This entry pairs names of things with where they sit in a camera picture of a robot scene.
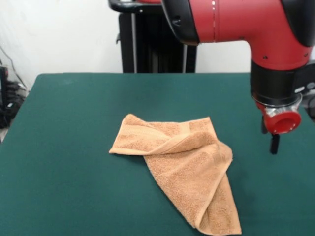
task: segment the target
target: green tablecloth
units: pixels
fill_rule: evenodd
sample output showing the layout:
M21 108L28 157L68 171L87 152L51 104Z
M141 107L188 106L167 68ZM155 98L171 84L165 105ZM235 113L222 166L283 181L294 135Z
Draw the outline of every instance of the green tablecloth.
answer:
M109 155L122 119L210 116L245 236L315 234L315 128L268 152L248 74L41 75L0 148L1 236L192 236L142 157Z

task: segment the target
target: white wall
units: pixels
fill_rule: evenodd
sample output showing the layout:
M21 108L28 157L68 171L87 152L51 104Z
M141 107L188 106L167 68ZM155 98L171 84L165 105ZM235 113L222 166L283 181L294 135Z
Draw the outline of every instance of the white wall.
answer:
M0 0L0 44L31 87L40 73L121 72L118 13L107 0ZM0 52L1 59L8 63ZM197 72L246 72L246 42L204 44Z

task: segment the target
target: cable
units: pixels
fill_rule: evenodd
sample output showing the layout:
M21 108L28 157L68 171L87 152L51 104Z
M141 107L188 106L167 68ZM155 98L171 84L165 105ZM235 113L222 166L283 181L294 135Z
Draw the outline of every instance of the cable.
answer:
M26 87L25 83L23 82L23 80L21 79L21 77L18 75L18 73L15 70L14 64L13 64L13 60L12 58L5 52L5 50L3 49L3 47L0 44L0 50L3 52L3 54L10 60L11 62L11 66L12 66L12 70L15 73L16 77L18 77L19 81L23 84L24 87Z

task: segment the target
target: black stand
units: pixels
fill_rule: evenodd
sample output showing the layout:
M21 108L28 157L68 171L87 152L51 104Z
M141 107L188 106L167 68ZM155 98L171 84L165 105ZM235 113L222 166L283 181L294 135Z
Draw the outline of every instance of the black stand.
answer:
M109 0L119 15L124 73L194 73L197 47L174 36L161 5Z

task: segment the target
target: towel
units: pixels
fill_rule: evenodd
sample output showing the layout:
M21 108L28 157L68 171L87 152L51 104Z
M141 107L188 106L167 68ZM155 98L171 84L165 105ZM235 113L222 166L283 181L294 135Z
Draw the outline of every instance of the towel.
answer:
M129 114L109 153L143 155L157 184L200 232L242 233L226 175L232 150L218 140L210 118L145 122Z

